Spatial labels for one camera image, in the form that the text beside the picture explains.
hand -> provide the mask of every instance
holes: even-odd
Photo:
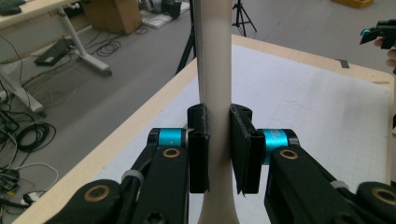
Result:
[[[374,45],[381,47],[382,43],[384,43],[384,38],[377,39],[374,42]],[[389,59],[387,59],[386,61],[387,66],[396,67],[396,49],[391,49],[390,51],[388,51],[388,57]]]

cable tie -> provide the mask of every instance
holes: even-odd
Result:
[[[335,189],[349,189],[349,186],[342,180],[334,180],[330,184]]]
[[[145,177],[142,175],[142,173],[140,173],[137,170],[127,170],[127,171],[125,171],[125,173],[122,175],[122,179],[121,180],[123,180],[126,176],[129,176],[129,175],[138,178],[139,181],[140,181],[140,186],[142,186],[143,183],[145,182]]]

gray floor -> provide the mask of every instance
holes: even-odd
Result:
[[[255,33],[247,25],[248,37],[345,59],[384,72],[392,70],[385,66],[387,56],[384,50],[377,49],[372,43],[360,46],[359,42],[362,29],[375,26],[377,21],[394,18],[394,0],[375,0],[364,9],[346,7],[330,0],[243,0],[243,3],[258,29]],[[46,107],[47,117],[43,120],[56,127],[57,135],[47,147],[32,153],[25,164],[45,162],[54,166],[60,177],[65,175],[174,76],[189,33],[190,12],[187,11],[161,29],[148,28],[144,35],[119,38],[121,48],[109,57],[95,55],[111,65],[112,77],[97,73],[74,56],[71,63],[28,86],[32,94],[39,93],[37,98]],[[96,34],[88,28],[79,35],[86,44]],[[106,34],[101,34],[98,40],[104,38]],[[33,65],[33,58],[26,59],[22,79],[41,70]],[[19,70],[14,73],[18,78]],[[55,106],[48,95],[40,91],[61,91],[66,94],[67,102]],[[53,98],[55,103],[61,102],[62,95],[54,93]],[[25,155],[17,155],[14,167]],[[2,156],[1,164],[5,164],[9,157]],[[54,174],[45,167],[35,167],[24,170],[22,177],[35,185],[32,188],[32,185],[21,182],[21,190],[43,189],[51,183]],[[5,223],[16,216],[7,214]]]

desk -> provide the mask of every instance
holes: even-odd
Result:
[[[92,57],[88,54],[83,48],[81,41],[79,40],[76,31],[74,30],[70,20],[67,18],[64,13],[64,6],[76,2],[75,0],[33,0],[29,1],[26,4],[21,6],[22,13],[13,15],[13,16],[5,16],[0,17],[0,29],[6,28],[8,26],[14,25],[18,22],[30,20],[34,17],[37,17],[41,14],[47,13],[49,11],[58,10],[58,13],[61,17],[61,20],[64,24],[67,32],[72,36],[73,41],[78,49],[79,57],[85,61],[86,63],[92,65],[93,67],[99,69],[103,73],[111,75],[110,66],[102,63],[96,58]],[[0,78],[2,78],[10,87],[10,90],[18,96],[23,103],[25,103],[28,107],[31,108],[33,112],[41,112],[43,110],[43,105],[41,105],[33,96],[27,93],[21,85],[10,77],[7,76],[4,69],[0,67]]]
[[[394,79],[391,75],[372,69],[363,68],[351,64],[350,69],[343,69],[340,63],[333,59],[327,59],[287,49],[280,46],[247,39],[241,36],[233,36],[233,44],[248,49],[255,49],[281,58],[290,59],[298,63],[309,64],[318,68],[331,70],[336,73],[360,78],[369,82],[389,88],[389,120],[392,117]],[[37,203],[25,211],[15,223],[43,223],[49,217],[56,214],[68,201],[68,199],[82,185],[94,180],[104,168],[118,156],[146,127],[156,119],[171,102],[196,78],[196,63],[186,66],[175,78],[168,82],[149,101],[140,107],[131,117],[104,140],[95,150],[83,159],[71,170],[58,184],[47,192]],[[391,136],[391,125],[388,126],[388,136]],[[390,140],[388,153],[391,151]],[[390,161],[387,163],[390,173]]]

blue cylindrical joint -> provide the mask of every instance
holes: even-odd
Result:
[[[184,147],[185,132],[180,128],[163,128],[160,130],[159,146]]]
[[[268,165],[271,153],[277,147],[287,147],[289,145],[288,136],[283,129],[262,129],[265,135],[265,159],[262,164]]]

